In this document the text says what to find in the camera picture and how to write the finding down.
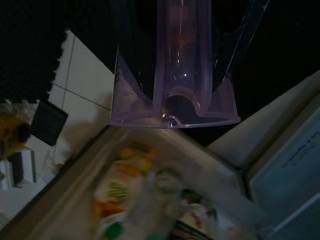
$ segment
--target refrigerator door bin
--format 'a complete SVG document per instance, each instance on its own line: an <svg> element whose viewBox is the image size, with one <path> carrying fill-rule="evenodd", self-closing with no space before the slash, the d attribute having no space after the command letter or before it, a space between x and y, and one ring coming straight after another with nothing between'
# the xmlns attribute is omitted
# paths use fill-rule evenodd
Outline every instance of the refrigerator door bin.
<svg viewBox="0 0 320 240"><path fill-rule="evenodd" d="M184 179L191 188L206 185L202 181L210 176L219 176L213 178L219 181L217 184L223 182L228 188L236 189L234 194L241 196L239 174L182 133L163 129L127 130L109 127L71 160L73 162L70 165L65 165L59 175L0 232L0 239L93 239L93 187L101 173L105 173L113 162L126 139L132 136L165 149L160 151L157 161L183 160L183 175L188 175L188 171L192 171L190 174L196 173L192 175L195 177ZM219 234L223 235L234 223L224 212L219 212L219 208L218 217Z"/></svg>

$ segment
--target plastic water pitcher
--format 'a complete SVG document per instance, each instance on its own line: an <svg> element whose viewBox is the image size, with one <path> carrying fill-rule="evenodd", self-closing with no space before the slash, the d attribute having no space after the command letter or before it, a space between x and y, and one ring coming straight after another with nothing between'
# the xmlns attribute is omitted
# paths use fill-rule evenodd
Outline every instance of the plastic water pitcher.
<svg viewBox="0 0 320 240"><path fill-rule="evenodd" d="M109 124L132 128L194 128L234 124L231 76L212 92L210 0L157 0L153 100L117 52Z"/></svg>

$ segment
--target food package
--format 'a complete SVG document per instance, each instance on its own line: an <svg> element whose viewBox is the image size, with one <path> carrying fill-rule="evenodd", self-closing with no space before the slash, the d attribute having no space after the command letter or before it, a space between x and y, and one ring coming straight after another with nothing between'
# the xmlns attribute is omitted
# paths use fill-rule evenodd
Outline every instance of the food package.
<svg viewBox="0 0 320 240"><path fill-rule="evenodd" d="M93 224L96 236L121 222L135 205L158 150L138 139L129 140L94 191Z"/></svg>
<svg viewBox="0 0 320 240"><path fill-rule="evenodd" d="M217 213L207 198L185 189L182 193L182 209L167 240L217 239Z"/></svg>

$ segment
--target white tile floor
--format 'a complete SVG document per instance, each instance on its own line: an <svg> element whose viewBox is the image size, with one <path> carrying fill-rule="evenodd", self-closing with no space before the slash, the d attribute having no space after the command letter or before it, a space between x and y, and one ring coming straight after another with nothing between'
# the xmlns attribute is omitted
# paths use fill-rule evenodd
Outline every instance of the white tile floor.
<svg viewBox="0 0 320 240"><path fill-rule="evenodd" d="M35 154L37 183L8 191L0 189L0 212L10 219L46 185L41 176L47 152L56 163L64 163L101 131L110 117L112 72L70 31L62 48L49 101L68 113L68 118L55 146L33 136L28 140L27 146Z"/></svg>
<svg viewBox="0 0 320 240"><path fill-rule="evenodd" d="M78 153L107 125L114 87L113 73L71 31L62 48L63 55L49 99L68 113L53 148L56 163L64 163Z"/></svg>

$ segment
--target green bottle cap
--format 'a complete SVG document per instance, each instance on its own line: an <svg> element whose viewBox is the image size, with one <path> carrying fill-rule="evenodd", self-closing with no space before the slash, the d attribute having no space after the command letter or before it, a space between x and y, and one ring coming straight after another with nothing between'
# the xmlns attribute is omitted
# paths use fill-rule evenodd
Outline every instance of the green bottle cap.
<svg viewBox="0 0 320 240"><path fill-rule="evenodd" d="M124 228L120 222L115 222L109 225L103 233L103 236L107 240L115 240L119 237L124 231Z"/></svg>

